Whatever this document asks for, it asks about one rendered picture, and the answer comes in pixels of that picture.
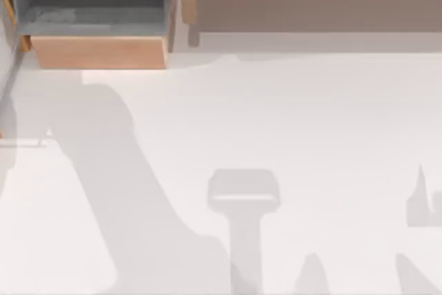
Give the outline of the pale wooden drawer front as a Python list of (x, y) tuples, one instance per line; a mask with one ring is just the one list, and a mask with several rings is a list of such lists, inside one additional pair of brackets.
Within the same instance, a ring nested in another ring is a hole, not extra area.
[(166, 37), (32, 36), (45, 69), (165, 69)]

